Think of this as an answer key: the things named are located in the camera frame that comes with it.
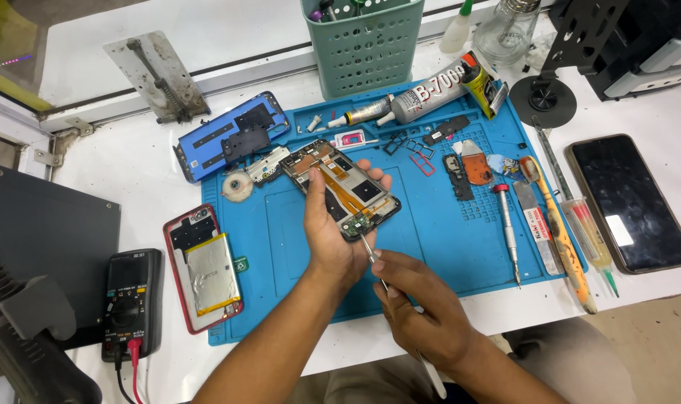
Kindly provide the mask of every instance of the white table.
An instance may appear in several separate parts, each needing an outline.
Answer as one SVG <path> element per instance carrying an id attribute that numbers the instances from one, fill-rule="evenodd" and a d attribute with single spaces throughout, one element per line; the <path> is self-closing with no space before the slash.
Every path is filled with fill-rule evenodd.
<path id="1" fill-rule="evenodd" d="M 437 41 L 421 43 L 413 76 L 428 77 L 452 60 L 437 50 Z M 525 76 L 519 67 L 514 71 L 501 71 L 511 85 Z M 626 133 L 636 142 L 681 224 L 681 87 L 648 97 L 602 103 L 576 69 L 562 69 L 558 75 L 578 99 L 575 117 L 569 124 L 552 131 L 550 137 L 573 192 L 580 195 L 562 157 L 563 149 L 578 140 Z M 217 116 L 262 91 L 272 91 L 285 109 L 324 101 L 320 96 L 318 72 L 312 71 L 219 94 L 208 98 L 208 103 Z M 196 119 L 182 126 L 160 126 L 150 113 L 106 124 L 70 147 L 54 181 L 120 203 L 123 210 L 120 251 L 149 247 L 165 251 L 162 225 L 201 203 L 201 184 L 186 183 L 171 149 L 180 136 L 198 125 Z M 534 130 L 527 126 L 526 131 L 547 169 Z M 590 288 L 598 294 L 595 300 L 600 310 L 681 293 L 681 268 L 636 276 L 616 272 L 620 299 L 613 297 L 600 274 L 591 270 L 587 276 Z M 190 400 L 235 345 L 213 347 L 208 345 L 206 333 L 188 334 L 169 262 L 165 265 L 165 280 L 161 347 L 139 364 L 141 398 L 151 404 Z M 473 326 L 484 334 L 497 334 L 584 314 L 566 283 L 567 280 L 540 282 L 523 286 L 521 290 L 509 288 L 470 296 L 461 302 Z M 69 354 L 99 383 L 105 403 L 121 403 L 113 365 L 102 363 L 99 352 L 97 345 Z M 303 374 L 402 353 L 382 316 L 359 318 L 328 326 Z M 130 366 L 122 372 L 126 390 L 130 391 Z"/>

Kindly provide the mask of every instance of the tape roll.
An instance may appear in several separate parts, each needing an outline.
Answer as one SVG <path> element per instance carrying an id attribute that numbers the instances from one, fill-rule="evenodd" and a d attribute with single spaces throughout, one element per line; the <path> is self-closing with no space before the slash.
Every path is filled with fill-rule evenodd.
<path id="1" fill-rule="evenodd" d="M 221 191 L 221 195 L 231 202 L 245 201 L 253 192 L 253 180 L 246 172 L 232 172 L 223 181 Z"/>

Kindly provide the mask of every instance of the red sim tray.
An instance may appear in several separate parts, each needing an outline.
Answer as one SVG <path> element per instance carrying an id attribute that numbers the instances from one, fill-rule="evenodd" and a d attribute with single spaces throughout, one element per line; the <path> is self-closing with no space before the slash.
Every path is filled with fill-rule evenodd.
<path id="1" fill-rule="evenodd" d="M 435 172 L 435 167 L 433 167 L 432 164 L 430 164 L 430 161 L 428 161 L 427 157 L 423 155 L 423 153 L 418 151 L 414 151 L 413 153 L 410 153 L 410 160 L 413 160 L 415 165 L 418 166 L 418 168 L 423 171 L 423 174 L 425 174 L 426 177 L 430 177 L 431 174 Z M 430 171 L 427 171 L 424 167 L 430 167 Z"/>

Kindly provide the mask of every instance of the hand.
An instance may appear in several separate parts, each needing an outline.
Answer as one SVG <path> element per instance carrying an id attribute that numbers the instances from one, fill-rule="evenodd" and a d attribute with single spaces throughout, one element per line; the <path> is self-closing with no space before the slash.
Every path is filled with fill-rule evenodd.
<path id="1" fill-rule="evenodd" d="M 395 342 L 416 359 L 417 349 L 446 374 L 461 372 L 468 362 L 464 359 L 483 336 L 468 322 L 453 290 L 413 257 L 388 250 L 375 253 L 380 261 L 371 271 L 390 287 L 387 294 L 380 282 L 373 289 Z M 423 307 L 422 314 L 413 308 L 406 293 Z"/>
<path id="2" fill-rule="evenodd" d="M 380 181 L 383 188 L 390 190 L 392 179 L 383 174 L 380 168 L 371 170 L 371 162 L 359 160 L 357 166 L 368 176 Z M 305 199 L 303 228 L 310 247 L 310 270 L 340 280 L 349 288 L 361 279 L 370 263 L 368 251 L 363 242 L 349 244 L 341 236 L 336 221 L 326 210 L 326 181 L 317 168 L 308 171 L 310 184 Z M 366 234 L 368 244 L 373 248 L 376 243 L 376 230 Z"/>

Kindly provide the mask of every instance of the green plastic basket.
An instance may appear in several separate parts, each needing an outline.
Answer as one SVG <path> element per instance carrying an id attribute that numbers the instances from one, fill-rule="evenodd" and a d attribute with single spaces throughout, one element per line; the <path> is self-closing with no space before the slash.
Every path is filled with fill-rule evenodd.
<path id="1" fill-rule="evenodd" d="M 363 15 L 355 17 L 351 17 L 350 0 L 336 0 L 335 22 L 308 19 L 320 0 L 300 3 L 325 99 L 412 80 L 410 71 L 425 0 L 368 0 L 361 9 Z"/>

